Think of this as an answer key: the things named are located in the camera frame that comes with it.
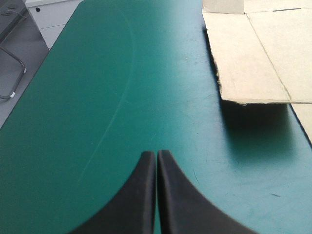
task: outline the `green table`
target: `green table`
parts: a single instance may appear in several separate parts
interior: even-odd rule
[[[0,232],[67,232],[170,149],[239,222],[310,233],[309,142],[287,105],[220,102],[205,35],[201,0],[81,3],[0,131]]]

